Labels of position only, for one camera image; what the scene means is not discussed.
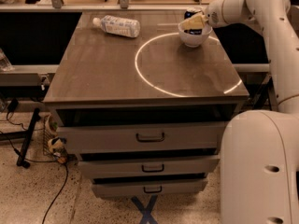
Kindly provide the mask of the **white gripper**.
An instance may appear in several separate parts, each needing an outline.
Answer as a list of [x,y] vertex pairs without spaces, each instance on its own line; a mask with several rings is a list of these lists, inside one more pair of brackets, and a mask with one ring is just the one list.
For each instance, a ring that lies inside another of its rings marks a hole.
[[206,7],[205,14],[192,15],[180,24],[181,29],[203,29],[207,22],[213,28],[220,28],[252,19],[246,0],[215,0]]

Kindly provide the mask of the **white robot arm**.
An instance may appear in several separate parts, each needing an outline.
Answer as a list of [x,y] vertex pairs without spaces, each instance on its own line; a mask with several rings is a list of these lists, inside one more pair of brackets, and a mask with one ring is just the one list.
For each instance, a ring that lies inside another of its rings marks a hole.
[[299,37],[290,0],[214,0],[214,28],[256,21],[277,107],[243,112],[221,141],[221,224],[299,224]]

